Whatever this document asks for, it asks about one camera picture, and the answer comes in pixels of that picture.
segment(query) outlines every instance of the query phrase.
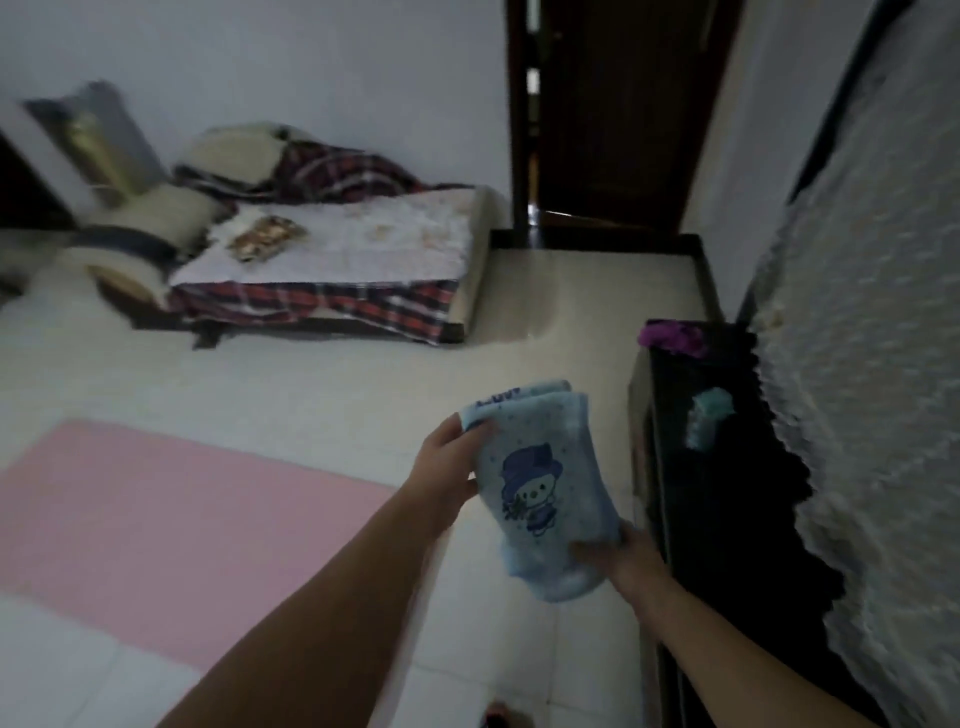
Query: door frame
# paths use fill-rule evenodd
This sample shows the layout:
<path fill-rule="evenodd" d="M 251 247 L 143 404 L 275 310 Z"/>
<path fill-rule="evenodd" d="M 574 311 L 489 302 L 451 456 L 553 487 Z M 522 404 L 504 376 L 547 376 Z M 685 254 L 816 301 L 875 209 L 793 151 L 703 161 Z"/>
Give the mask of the door frame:
<path fill-rule="evenodd" d="M 527 0 L 504 0 L 507 24 L 507 84 L 510 101 L 510 167 L 513 180 L 514 247 L 527 246 L 530 202 L 530 129 L 527 102 Z"/>
<path fill-rule="evenodd" d="M 712 14 L 705 26 L 706 47 L 697 67 L 694 105 L 684 130 L 686 154 L 669 184 L 678 201 L 673 230 L 677 232 L 693 186 L 697 164 L 707 139 L 710 118 L 720 92 L 727 60 L 739 26 L 744 0 L 712 0 Z M 510 158 L 513 180 L 514 245 L 526 247 L 530 200 L 529 129 L 526 73 L 527 0 L 504 0 L 507 26 L 507 83 L 510 101 Z"/>

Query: hand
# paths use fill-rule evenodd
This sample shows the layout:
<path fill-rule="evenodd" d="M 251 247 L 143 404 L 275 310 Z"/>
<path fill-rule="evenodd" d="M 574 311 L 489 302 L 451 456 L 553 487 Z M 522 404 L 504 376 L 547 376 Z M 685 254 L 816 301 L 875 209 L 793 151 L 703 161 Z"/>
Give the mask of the hand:
<path fill-rule="evenodd" d="M 495 432 L 493 420 L 464 432 L 460 416 L 454 414 L 423 441 L 400 491 L 420 502 L 420 508 L 435 519 L 438 532 L 453 525 L 461 506 L 476 495 L 476 481 L 470 480 L 470 472 L 480 448 Z"/>
<path fill-rule="evenodd" d="M 571 544 L 570 555 L 599 570 L 634 608 L 650 620 L 664 592 L 679 589 L 660 557 L 653 538 L 632 523 L 620 521 L 619 544 Z"/>

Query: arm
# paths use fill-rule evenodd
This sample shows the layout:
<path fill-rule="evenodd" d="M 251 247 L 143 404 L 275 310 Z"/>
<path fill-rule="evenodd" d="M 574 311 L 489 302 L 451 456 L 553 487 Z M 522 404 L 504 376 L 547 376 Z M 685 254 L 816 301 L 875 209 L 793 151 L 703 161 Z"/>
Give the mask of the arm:
<path fill-rule="evenodd" d="M 445 420 L 410 477 L 310 581 L 225 655 L 159 728 L 366 726 L 424 560 L 475 492 L 492 425 Z"/>
<path fill-rule="evenodd" d="M 663 642 L 718 728 L 876 728 L 744 637 L 678 584 L 649 534 L 623 523 L 621 546 L 573 547 L 605 573 Z"/>

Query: white bedsheet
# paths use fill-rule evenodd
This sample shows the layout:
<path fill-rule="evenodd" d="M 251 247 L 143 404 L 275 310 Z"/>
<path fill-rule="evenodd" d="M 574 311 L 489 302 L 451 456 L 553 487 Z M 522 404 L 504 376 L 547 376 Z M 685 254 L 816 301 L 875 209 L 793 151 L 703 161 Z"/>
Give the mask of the white bedsheet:
<path fill-rule="evenodd" d="M 263 205 L 265 214 L 293 220 L 309 231 L 260 263 L 234 260 L 227 243 L 250 222 L 228 220 L 208 233 L 212 245 L 181 267 L 171 285 L 217 283 L 376 283 L 460 279 L 485 215 L 477 189 L 378 197 L 353 205 Z"/>

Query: blue towel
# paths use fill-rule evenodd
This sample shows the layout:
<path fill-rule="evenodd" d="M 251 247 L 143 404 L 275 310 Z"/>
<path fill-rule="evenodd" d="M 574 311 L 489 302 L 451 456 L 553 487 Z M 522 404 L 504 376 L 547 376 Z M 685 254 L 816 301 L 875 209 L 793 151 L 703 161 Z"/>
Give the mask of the blue towel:
<path fill-rule="evenodd" d="M 603 576 L 570 558 L 573 541 L 616 541 L 619 518 L 600 478 L 587 395 L 548 381 L 481 400 L 460 412 L 464 430 L 494 419 L 499 432 L 476 463 L 480 498 L 506 539 L 504 561 L 544 601 L 595 589 Z"/>

